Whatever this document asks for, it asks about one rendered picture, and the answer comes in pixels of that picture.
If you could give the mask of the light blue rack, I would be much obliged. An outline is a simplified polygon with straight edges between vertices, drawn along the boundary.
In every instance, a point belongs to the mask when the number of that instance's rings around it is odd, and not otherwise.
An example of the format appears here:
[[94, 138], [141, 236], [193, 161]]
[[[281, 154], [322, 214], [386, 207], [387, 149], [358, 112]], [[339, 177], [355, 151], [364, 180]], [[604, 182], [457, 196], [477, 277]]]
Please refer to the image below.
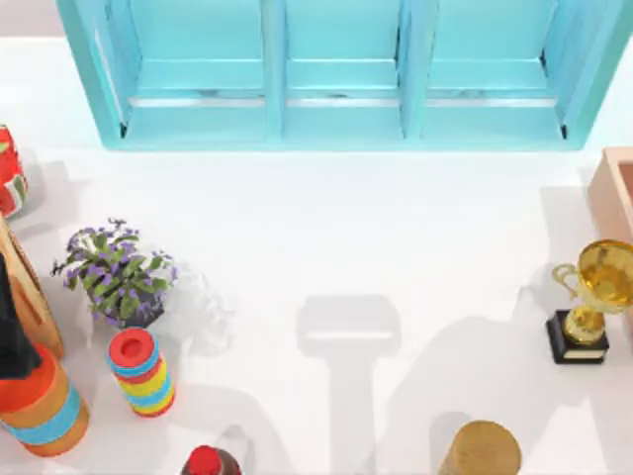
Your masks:
[[56, 0], [119, 150], [583, 147], [633, 0]]

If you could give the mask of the purple flowering plant in pot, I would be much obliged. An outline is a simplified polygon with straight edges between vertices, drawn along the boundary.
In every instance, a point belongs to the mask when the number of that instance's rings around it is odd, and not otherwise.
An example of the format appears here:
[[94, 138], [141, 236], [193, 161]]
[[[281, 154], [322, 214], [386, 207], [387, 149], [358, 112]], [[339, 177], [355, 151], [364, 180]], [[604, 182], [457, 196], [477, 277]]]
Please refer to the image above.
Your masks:
[[163, 250], [139, 250], [140, 231], [122, 219], [76, 231], [50, 274], [68, 290], [83, 290], [96, 320], [118, 329], [147, 328], [164, 314], [167, 291], [178, 278], [174, 258]]

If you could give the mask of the small stack of coloured rings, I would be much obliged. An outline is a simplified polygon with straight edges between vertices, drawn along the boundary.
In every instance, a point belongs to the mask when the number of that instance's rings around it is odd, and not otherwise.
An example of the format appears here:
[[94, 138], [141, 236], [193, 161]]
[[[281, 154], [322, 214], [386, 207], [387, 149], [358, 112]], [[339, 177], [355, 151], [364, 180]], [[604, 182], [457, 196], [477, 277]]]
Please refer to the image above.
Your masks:
[[175, 387], [154, 335], [128, 328], [110, 341], [106, 359], [132, 410], [144, 418], [158, 417], [175, 400]]

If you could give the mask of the brown bottle with red cap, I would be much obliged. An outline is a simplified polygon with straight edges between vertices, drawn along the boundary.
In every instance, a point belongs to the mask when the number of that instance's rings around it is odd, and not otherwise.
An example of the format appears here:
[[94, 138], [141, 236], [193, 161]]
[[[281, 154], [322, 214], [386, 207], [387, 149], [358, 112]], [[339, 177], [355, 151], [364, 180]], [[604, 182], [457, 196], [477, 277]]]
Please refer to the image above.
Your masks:
[[199, 445], [189, 454], [181, 475], [242, 475], [237, 461], [227, 451]]

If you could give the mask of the golden brown cylinder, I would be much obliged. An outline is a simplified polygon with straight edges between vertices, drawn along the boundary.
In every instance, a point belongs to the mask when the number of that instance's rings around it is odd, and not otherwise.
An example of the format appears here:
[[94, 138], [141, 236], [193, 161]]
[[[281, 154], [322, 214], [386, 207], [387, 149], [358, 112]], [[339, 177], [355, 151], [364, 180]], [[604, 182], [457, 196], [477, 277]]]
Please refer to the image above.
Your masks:
[[455, 434], [437, 475], [518, 475], [522, 452], [504, 426], [477, 420]]

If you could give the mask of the gold trophy with black base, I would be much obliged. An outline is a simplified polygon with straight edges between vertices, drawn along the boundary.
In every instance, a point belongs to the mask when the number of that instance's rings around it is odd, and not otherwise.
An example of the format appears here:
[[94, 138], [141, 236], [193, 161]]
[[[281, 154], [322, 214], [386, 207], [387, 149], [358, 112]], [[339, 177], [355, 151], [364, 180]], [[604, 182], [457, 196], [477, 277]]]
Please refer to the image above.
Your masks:
[[575, 264], [559, 264], [552, 278], [579, 303], [547, 320], [557, 364], [600, 364], [609, 350], [605, 318], [633, 307], [633, 244], [616, 239], [594, 241]]

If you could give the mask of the wooden board with slot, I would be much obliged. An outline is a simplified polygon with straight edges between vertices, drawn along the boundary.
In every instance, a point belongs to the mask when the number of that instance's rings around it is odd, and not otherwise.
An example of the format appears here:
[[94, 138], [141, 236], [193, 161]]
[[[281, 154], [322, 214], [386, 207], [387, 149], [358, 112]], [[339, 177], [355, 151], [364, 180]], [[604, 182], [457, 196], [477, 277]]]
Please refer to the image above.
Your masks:
[[6, 219], [0, 215], [0, 252], [3, 254], [17, 315], [31, 343], [47, 347], [58, 359], [63, 341], [31, 262]]

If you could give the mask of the salmon-coloured box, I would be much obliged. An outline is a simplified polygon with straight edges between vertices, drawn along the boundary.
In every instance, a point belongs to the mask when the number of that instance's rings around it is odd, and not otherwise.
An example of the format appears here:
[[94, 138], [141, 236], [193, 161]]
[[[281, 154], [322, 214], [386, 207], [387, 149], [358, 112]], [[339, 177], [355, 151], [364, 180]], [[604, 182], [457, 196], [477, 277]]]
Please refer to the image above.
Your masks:
[[606, 147], [588, 186], [597, 234], [633, 243], [633, 146]]

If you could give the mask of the large stack of coloured rings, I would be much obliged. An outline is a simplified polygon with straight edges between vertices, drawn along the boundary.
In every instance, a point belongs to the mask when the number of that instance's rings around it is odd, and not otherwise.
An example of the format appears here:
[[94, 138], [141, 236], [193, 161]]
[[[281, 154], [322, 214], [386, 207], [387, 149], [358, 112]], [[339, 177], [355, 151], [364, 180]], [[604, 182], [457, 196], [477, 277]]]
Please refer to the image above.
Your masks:
[[24, 379], [0, 380], [0, 425], [28, 451], [52, 457], [85, 434], [89, 411], [57, 357], [36, 344], [41, 364]]

